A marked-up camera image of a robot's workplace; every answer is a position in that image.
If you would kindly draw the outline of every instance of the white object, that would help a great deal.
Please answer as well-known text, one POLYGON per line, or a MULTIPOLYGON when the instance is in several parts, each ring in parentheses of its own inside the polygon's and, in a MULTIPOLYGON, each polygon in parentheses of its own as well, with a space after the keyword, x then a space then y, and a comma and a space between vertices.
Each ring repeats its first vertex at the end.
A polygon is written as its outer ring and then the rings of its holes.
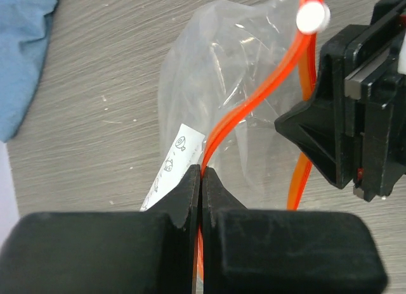
POLYGON ((329 7, 320 1, 308 1, 300 7, 296 25, 306 35, 321 32, 327 28, 331 19, 329 7))
POLYGON ((7 147, 0 142, 0 247, 19 219, 7 147))
POLYGON ((199 161, 203 140, 203 134, 185 124, 180 125, 172 147, 145 197, 141 211, 148 210, 179 184, 189 166, 199 161))
POLYGON ((406 34, 399 53, 398 73, 406 75, 406 34))

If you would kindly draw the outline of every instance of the white bead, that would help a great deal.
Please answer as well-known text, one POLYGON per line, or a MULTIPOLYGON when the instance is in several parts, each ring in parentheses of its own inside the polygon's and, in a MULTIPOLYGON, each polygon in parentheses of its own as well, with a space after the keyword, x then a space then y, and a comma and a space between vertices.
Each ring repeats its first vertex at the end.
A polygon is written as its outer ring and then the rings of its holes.
POLYGON ((307 1, 300 7, 296 25, 306 35, 321 32, 327 28, 331 18, 329 7, 320 1, 307 1))

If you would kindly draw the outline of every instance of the wooden floor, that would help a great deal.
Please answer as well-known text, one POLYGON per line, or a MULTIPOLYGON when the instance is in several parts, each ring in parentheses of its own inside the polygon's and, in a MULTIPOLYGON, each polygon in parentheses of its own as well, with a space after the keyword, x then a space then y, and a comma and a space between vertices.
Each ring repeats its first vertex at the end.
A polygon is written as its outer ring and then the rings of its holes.
MULTIPOLYGON (((193 10, 210 1, 60 0, 40 88, 8 145, 22 215, 140 208, 162 163, 160 64, 193 10)), ((332 23, 320 42, 367 23, 376 1, 327 0, 332 23)), ((285 198, 275 189, 250 206, 283 207, 285 198)), ((390 274, 388 293, 406 293, 406 177, 387 200, 367 204, 313 172, 301 208, 361 216, 390 274)))

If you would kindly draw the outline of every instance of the printed label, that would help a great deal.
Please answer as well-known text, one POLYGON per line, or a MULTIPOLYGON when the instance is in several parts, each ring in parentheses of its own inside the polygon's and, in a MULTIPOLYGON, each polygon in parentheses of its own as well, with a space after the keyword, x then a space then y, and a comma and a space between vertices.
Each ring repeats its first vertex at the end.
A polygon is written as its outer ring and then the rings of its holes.
POLYGON ((147 197, 145 197, 141 211, 148 210, 161 200, 179 184, 189 166, 198 163, 202 154, 203 141, 203 134, 185 124, 180 125, 179 132, 166 155, 166 159, 160 167, 147 197))

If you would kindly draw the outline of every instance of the blue cloth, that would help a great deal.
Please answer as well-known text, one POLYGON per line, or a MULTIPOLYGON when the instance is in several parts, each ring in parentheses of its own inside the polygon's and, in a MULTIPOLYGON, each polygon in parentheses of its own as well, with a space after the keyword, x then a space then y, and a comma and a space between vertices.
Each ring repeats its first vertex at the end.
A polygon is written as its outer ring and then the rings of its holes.
POLYGON ((12 138, 44 65, 58 0, 0 0, 0 140, 12 138))

